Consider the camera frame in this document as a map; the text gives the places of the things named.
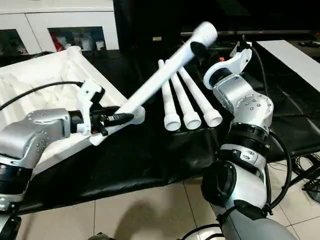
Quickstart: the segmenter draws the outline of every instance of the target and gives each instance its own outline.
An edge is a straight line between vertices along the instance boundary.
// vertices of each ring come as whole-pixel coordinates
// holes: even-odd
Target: white pipe
[[[179,74],[203,112],[203,117],[206,124],[212,128],[218,126],[222,122],[220,113],[212,107],[208,99],[205,97],[184,67],[179,69]]]
[[[196,113],[194,108],[192,107],[191,102],[185,92],[185,89],[182,86],[179,80],[179,77],[176,73],[174,73],[171,76],[171,81],[172,81],[176,96],[179,100],[181,110],[183,112],[183,121],[186,128],[191,130],[197,129],[201,125],[201,119],[198,113]]]
[[[170,64],[164,64],[164,67],[158,69],[115,113],[133,113],[135,109],[144,104],[152,95],[158,91],[164,82],[172,74],[176,73],[181,67],[187,64],[194,54],[191,51],[190,43],[202,43],[209,47],[216,39],[218,33],[210,22],[201,23],[193,32],[193,35],[186,41],[175,54],[170,57]],[[117,126],[119,129],[128,125],[127,123]],[[99,145],[106,137],[97,138],[94,145]]]
[[[162,59],[158,61],[159,69],[163,68],[165,63]],[[162,97],[164,105],[164,127],[168,131],[176,131],[181,126],[180,117],[176,112],[175,102],[172,97],[169,80],[162,85]]]

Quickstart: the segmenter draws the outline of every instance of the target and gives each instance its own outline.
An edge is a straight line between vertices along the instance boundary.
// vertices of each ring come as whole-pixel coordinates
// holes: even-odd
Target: black cable
[[[223,238],[224,235],[222,233],[214,233],[211,234],[210,236],[208,236],[205,240],[211,240],[211,239],[215,239],[215,238]]]
[[[51,86],[55,86],[55,85],[65,85],[65,84],[75,84],[77,85],[78,87],[81,87],[83,85],[82,82],[80,81],[58,81],[58,82],[53,82],[53,83],[49,83],[49,84],[46,84],[46,85],[42,85],[42,86],[38,86],[38,87],[35,87],[29,91],[26,91],[14,98],[12,98],[11,100],[7,101],[5,104],[3,104],[2,106],[0,106],[0,111],[2,111],[5,107],[9,106],[10,104],[14,103],[15,101],[23,98],[24,96],[26,95],[29,95],[31,93],[34,93],[38,90],[41,90],[41,89],[45,89],[45,88],[48,88],[48,87],[51,87]]]
[[[264,167],[264,172],[265,172],[265,186],[266,186],[266,205],[270,206],[272,190],[271,190],[270,175],[269,175],[269,170],[267,165],[265,165]]]
[[[270,131],[270,136],[273,137],[281,146],[283,152],[284,152],[284,156],[286,159],[286,178],[285,178],[285,183],[281,189],[281,192],[279,194],[279,196],[270,204],[270,209],[275,208],[275,206],[277,206],[282,199],[284,199],[289,187],[290,187],[290,182],[291,182],[291,175],[292,175],[292,162],[291,162],[291,158],[290,158],[290,154],[289,151],[287,150],[284,142],[272,131]]]
[[[265,67],[264,64],[262,63],[261,57],[258,53],[258,51],[251,46],[252,52],[255,54],[256,58],[258,59],[261,67],[261,73],[262,73],[262,79],[263,79],[263,87],[264,87],[264,92],[267,97],[269,97],[269,91],[268,91],[268,84],[267,84],[267,78],[266,78],[266,72],[265,72]]]
[[[208,225],[203,225],[203,226],[197,227],[197,228],[191,230],[190,232],[188,232],[186,235],[184,235],[183,238],[181,238],[181,240],[186,240],[187,237],[189,237],[191,234],[194,234],[200,230],[207,229],[207,228],[220,228],[220,225],[217,223],[213,223],[213,224],[208,224]]]

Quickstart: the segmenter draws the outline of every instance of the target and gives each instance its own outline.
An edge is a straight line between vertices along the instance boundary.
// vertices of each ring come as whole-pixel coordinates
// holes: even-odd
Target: white shelf
[[[0,14],[112,12],[113,0],[0,0]]]

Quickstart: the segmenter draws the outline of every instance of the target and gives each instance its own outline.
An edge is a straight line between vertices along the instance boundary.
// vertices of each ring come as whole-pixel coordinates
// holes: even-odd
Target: cable connector
[[[264,214],[265,217],[267,217],[268,214],[269,214],[270,216],[273,216],[273,215],[274,215],[274,213],[272,212],[272,209],[271,209],[269,203],[266,203],[266,204],[264,205],[264,207],[263,207],[263,209],[262,209],[262,213]]]

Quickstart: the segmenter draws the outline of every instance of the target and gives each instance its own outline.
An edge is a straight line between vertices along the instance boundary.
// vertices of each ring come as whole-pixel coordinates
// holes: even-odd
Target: pipe end cap
[[[198,113],[194,112],[189,112],[183,117],[184,124],[187,129],[189,130],[194,130],[200,127],[201,125],[201,119],[198,115]]]
[[[164,117],[164,127],[168,131],[177,131],[181,127],[180,117],[176,113],[169,113]]]
[[[211,128],[214,128],[214,127],[218,126],[220,123],[222,123],[222,116],[215,109],[207,111],[206,114],[203,115],[203,118],[204,118],[206,124]]]

